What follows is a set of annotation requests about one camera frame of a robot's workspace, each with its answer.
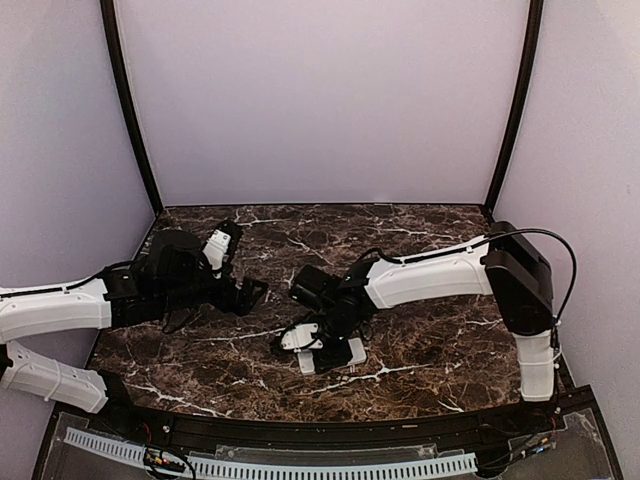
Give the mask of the white remote control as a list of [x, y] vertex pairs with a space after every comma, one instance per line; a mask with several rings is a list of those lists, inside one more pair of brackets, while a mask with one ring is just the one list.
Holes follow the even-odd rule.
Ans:
[[351, 338], [340, 340], [331, 348], [302, 350], [297, 358], [301, 373], [311, 375], [362, 364], [367, 354], [362, 340]]

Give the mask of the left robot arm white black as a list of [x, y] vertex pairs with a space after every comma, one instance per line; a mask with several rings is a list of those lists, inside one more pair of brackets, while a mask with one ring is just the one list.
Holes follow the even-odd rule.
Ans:
[[1, 292], [1, 386], [101, 413], [120, 436], [141, 427], [140, 412], [121, 379], [37, 354], [20, 339], [76, 329], [121, 329], [161, 320], [171, 313], [209, 304], [245, 316], [267, 283], [236, 280], [232, 259], [242, 230], [232, 222], [216, 227], [206, 241], [183, 230], [155, 234], [137, 260], [109, 265], [75, 283]]

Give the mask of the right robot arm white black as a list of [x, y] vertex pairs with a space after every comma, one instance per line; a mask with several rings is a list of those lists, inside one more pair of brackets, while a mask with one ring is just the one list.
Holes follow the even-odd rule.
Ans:
[[402, 257], [379, 248], [364, 252], [342, 276], [304, 266], [289, 289], [308, 314], [287, 327], [275, 346], [298, 357], [304, 374], [351, 366], [366, 358], [355, 332], [379, 311], [417, 301], [481, 295], [494, 298], [511, 333], [520, 369], [522, 403], [510, 413], [521, 434], [549, 416], [556, 390], [558, 326], [564, 312], [553, 306], [549, 261], [528, 240], [540, 228], [518, 229], [507, 221], [456, 246]]

